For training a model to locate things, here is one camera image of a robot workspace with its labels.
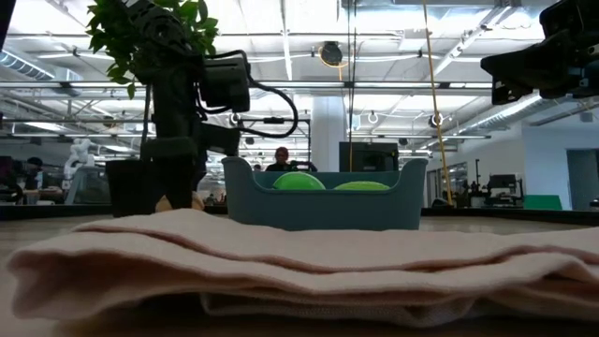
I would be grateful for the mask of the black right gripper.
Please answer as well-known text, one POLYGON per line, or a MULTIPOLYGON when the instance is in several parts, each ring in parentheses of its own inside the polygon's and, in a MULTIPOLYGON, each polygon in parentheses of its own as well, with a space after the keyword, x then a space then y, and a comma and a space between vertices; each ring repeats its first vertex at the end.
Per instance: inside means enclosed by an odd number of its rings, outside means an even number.
POLYGON ((545 39, 484 57, 491 102, 506 105, 537 92, 545 99, 599 96, 599 0, 560 0, 539 16, 545 39))

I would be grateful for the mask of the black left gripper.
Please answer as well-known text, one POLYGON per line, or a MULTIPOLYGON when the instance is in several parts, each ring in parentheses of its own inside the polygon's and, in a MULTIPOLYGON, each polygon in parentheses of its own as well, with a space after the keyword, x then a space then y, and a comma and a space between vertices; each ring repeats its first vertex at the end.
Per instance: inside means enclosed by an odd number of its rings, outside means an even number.
POLYGON ((156 138, 141 145, 142 157, 161 161, 161 181, 173 209, 192 207, 192 157, 205 157, 199 145, 197 80, 203 75, 201 57, 176 60, 142 70, 139 78, 151 86, 156 138))

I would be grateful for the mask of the tan potato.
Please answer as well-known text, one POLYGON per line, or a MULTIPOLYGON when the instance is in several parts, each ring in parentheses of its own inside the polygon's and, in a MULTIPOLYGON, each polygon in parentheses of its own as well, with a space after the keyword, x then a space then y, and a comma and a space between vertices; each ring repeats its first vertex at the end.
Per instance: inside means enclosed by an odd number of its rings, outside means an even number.
MULTIPOLYGON (((204 202, 202 201, 200 195, 197 192, 192 193, 191 208, 199 211, 203 211, 205 209, 204 202)), ((169 212, 173 211, 174 207, 171 205, 167 196, 162 196, 155 204, 154 210, 156 212, 169 212)))

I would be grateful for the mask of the smooth bright green pepper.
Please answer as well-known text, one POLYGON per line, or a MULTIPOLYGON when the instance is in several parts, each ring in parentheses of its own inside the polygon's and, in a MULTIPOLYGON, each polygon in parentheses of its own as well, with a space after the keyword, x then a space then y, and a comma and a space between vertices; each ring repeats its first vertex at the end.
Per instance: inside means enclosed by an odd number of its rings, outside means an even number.
POLYGON ((326 187, 315 176, 303 171, 291 171, 281 175, 272 185, 277 190, 325 190, 326 187))

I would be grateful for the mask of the teal plastic container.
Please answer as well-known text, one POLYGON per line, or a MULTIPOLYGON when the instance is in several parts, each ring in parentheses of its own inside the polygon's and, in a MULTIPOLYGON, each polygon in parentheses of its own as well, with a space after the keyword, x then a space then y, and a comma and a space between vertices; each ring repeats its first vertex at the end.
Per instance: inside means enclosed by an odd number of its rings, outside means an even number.
POLYGON ((254 172, 242 158, 222 160, 229 217, 246 225, 289 231, 417 229, 428 161, 414 159, 399 171, 315 172, 325 190, 277 190, 277 171, 254 172), (383 191, 340 191, 342 183, 369 181, 383 191))

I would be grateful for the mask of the light green netted fruit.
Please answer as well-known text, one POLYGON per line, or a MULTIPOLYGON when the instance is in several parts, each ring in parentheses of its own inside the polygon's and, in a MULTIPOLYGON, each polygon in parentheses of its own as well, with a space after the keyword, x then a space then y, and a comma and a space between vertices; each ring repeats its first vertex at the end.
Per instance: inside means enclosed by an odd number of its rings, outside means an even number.
POLYGON ((386 184, 369 181, 342 183, 335 187, 335 190, 340 191, 383 191, 388 189, 389 186, 386 184))

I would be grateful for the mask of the green potted plant black pot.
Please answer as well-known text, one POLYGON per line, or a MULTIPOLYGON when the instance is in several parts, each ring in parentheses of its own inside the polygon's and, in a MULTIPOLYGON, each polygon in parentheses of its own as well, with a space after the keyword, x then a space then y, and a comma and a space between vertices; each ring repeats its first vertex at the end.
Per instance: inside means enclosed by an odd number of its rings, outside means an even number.
MULTIPOLYGON (((112 58, 113 62, 106 71, 107 77, 115 83, 126 85, 129 96, 135 95, 139 84, 145 87, 143 125, 154 126, 151 86, 141 81, 141 71, 151 66, 168 65, 176 60, 201 57, 204 75, 205 58, 215 53, 213 41, 218 33, 218 21, 209 15, 204 0, 151 0, 166 9, 184 33, 182 38, 176 39, 175 52, 170 52, 142 42, 121 15, 102 10, 100 6, 105 4, 104 1, 94 1, 88 8, 92 16, 87 30, 91 38, 90 47, 93 51, 105 51, 112 58)), ((203 75, 196 83, 201 147, 201 129, 208 117, 207 111, 199 103, 199 84, 203 75)), ((156 212, 155 204, 165 192, 161 181, 161 161, 166 157, 142 157, 141 145, 147 140, 150 140, 147 136, 141 138, 139 158, 114 161, 106 166, 113 213, 117 217, 156 212)), ((195 163, 192 193, 197 191, 197 185, 206 174, 206 156, 191 156, 195 163)))

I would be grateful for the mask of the grey machine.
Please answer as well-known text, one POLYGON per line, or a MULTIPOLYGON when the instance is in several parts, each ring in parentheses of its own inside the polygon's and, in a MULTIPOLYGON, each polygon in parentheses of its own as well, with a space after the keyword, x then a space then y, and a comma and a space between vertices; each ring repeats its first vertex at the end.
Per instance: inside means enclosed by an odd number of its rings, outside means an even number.
POLYGON ((67 205, 110 204, 110 187, 104 168, 79 168, 66 194, 67 205))

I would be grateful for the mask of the person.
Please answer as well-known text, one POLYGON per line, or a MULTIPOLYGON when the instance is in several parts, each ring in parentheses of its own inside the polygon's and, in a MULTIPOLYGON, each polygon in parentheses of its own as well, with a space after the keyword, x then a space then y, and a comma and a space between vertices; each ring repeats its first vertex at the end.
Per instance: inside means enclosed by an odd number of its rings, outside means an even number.
POLYGON ((30 157, 26 161, 25 194, 24 202, 26 205, 36 205, 39 200, 39 190, 48 185, 47 174, 43 170, 43 161, 39 157, 30 157))
POLYGON ((306 171, 317 172, 316 166, 309 161, 289 160, 286 147, 279 147, 274 154, 275 162, 267 166, 266 171, 306 171))

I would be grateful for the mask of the white robot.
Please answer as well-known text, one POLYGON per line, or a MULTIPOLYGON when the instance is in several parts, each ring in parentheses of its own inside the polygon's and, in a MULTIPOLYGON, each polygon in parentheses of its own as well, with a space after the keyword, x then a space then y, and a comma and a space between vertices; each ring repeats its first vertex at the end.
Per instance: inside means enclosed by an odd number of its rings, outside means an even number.
POLYGON ((93 145, 89 139, 73 139, 69 148, 70 155, 64 164, 64 174, 67 180, 73 179, 78 169, 95 165, 94 156, 89 153, 89 149, 93 145))

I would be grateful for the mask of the black computer monitor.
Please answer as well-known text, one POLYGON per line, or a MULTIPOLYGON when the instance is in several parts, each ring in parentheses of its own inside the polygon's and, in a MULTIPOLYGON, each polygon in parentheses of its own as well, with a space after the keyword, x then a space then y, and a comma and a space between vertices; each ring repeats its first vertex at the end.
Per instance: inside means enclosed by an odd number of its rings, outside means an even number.
POLYGON ((515 174, 493 174, 489 176, 487 188, 492 189, 516 189, 517 176, 515 174))

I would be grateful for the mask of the green board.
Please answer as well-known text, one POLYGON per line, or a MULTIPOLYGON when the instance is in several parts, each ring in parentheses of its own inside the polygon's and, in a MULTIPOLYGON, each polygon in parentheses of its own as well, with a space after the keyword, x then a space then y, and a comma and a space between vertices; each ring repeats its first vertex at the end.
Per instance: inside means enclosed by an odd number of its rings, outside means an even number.
POLYGON ((527 195, 523 200, 525 210, 561 211, 561 199, 557 195, 527 195))

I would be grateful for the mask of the folded beige cloth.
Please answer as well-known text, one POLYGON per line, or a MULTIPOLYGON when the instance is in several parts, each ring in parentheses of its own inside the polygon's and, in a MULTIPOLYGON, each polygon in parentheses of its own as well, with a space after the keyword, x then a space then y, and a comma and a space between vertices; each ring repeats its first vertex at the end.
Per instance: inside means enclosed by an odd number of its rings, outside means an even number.
POLYGON ((285 231, 178 210, 82 224, 15 251, 7 269, 21 318, 73 320, 193 294, 220 316, 418 328, 482 315, 599 322, 599 228, 285 231))

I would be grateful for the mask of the black computer case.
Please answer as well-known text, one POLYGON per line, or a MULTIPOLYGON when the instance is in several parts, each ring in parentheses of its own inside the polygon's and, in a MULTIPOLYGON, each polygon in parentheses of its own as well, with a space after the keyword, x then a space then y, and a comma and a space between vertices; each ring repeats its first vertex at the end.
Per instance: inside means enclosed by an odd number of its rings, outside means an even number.
POLYGON ((340 172, 397 171, 398 146, 395 143, 340 142, 340 172))

